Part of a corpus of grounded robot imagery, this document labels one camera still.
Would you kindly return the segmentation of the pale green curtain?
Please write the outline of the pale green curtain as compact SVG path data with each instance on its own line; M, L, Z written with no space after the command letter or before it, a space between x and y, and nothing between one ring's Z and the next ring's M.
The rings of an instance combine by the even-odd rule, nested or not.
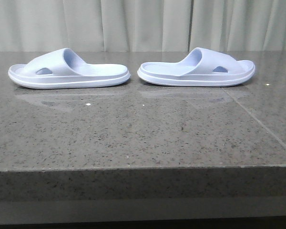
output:
M0 52L286 50L286 0L0 0Z

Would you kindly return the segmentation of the light blue slipper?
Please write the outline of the light blue slipper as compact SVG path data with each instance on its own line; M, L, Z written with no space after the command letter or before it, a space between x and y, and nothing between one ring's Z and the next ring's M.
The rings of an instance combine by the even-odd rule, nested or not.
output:
M144 81L158 85L224 87L249 80L255 64L196 47L179 62L144 62L137 73Z
M69 48L41 55L27 64L15 64L8 75L16 84L33 89L107 87L130 78L124 65L88 64Z

